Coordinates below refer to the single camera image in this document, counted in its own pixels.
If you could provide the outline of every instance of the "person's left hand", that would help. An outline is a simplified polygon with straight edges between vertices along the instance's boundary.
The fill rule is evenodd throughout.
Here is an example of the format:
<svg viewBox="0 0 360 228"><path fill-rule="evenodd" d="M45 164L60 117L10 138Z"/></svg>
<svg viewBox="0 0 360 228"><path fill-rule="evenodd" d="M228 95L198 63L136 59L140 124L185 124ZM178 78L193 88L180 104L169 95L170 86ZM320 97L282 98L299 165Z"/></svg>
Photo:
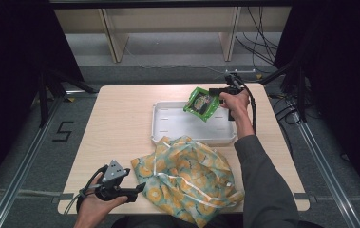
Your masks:
<svg viewBox="0 0 360 228"><path fill-rule="evenodd" d="M97 184L97 180L101 174L97 176L91 184ZM86 193L90 194L94 190L88 190ZM76 219L75 228L89 228L99 225L106 215L117 206L125 203L128 197L118 197L111 201L102 201L96 195L88 195L82 202L79 215Z"/></svg>

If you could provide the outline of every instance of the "black backdrop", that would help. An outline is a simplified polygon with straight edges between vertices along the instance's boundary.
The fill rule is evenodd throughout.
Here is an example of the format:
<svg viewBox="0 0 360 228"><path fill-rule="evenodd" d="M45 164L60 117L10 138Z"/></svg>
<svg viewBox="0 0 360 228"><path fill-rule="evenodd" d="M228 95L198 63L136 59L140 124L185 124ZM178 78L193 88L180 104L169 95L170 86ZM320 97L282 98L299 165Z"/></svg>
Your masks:
<svg viewBox="0 0 360 228"><path fill-rule="evenodd" d="M291 61L320 9L318 5L293 7L276 67ZM360 1L332 0L328 13L329 20L316 34L315 51L302 67L324 119L360 175Z"/></svg>
<svg viewBox="0 0 360 228"><path fill-rule="evenodd" d="M44 67L83 80L52 9L0 0L0 164L29 113Z"/></svg>

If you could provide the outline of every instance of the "cloth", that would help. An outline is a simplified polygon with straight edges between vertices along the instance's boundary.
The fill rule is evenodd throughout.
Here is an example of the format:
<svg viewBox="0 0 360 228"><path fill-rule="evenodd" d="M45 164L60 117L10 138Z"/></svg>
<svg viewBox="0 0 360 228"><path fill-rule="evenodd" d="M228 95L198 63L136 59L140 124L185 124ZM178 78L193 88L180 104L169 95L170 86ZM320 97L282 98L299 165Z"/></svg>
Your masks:
<svg viewBox="0 0 360 228"><path fill-rule="evenodd" d="M234 144L245 189L244 227L297 227L299 215L292 191L255 135Z"/></svg>
<svg viewBox="0 0 360 228"><path fill-rule="evenodd" d="M154 153L131 161L143 194L167 214L205 226L220 209L244 198L235 188L226 159L217 151L183 136L163 137Z"/></svg>

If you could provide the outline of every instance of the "hand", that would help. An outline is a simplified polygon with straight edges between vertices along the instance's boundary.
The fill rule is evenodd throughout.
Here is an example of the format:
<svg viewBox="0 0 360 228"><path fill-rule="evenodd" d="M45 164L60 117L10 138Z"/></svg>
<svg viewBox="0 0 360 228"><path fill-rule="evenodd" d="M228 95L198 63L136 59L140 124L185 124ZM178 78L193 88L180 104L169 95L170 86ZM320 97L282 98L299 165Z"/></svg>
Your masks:
<svg viewBox="0 0 360 228"><path fill-rule="evenodd" d="M97 180L100 178L99 174L91 184L97 184ZM88 190L86 193L91 194L94 190ZM118 197L111 201L102 201L98 199L96 195L88 195L82 202L79 209L79 215L76 219L75 227L89 228L99 225L106 215L117 206L125 203L128 197Z"/></svg>
<svg viewBox="0 0 360 228"><path fill-rule="evenodd" d="M248 105L250 104L250 95L246 90L242 90L237 95L228 93L220 93L219 98L224 100L221 107L231 110L231 115L236 121L238 138L248 135L254 135L253 126L250 117L248 116Z"/></svg>

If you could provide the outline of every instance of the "wooden table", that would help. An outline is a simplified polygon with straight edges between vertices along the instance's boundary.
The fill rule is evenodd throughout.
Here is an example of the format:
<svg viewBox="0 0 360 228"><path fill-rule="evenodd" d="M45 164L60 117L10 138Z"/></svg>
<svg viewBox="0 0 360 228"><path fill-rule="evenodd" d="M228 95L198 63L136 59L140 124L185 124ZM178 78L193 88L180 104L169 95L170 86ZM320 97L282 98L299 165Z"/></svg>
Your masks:
<svg viewBox="0 0 360 228"><path fill-rule="evenodd" d="M189 95L197 86L205 89L226 87L225 84L102 87L67 179L64 194L76 195L98 168L109 164L113 159L123 168L132 170L130 160L153 153L153 105L162 101L188 101ZM263 86L248 84L248 87L256 98L256 134L264 149L292 192L305 193ZM233 169L236 188L242 189L241 169L233 143L212 147L227 158ZM135 174L131 172L120 186L134 188L137 184ZM58 211L64 213L68 203L69 200L61 200ZM242 204L243 202L236 207L225 209L224 212L242 212ZM297 199L296 204L299 211L306 211L310 207L307 199ZM74 214L76 210L71 209L69 213ZM139 194L136 202L121 205L111 213L158 214L163 211Z"/></svg>

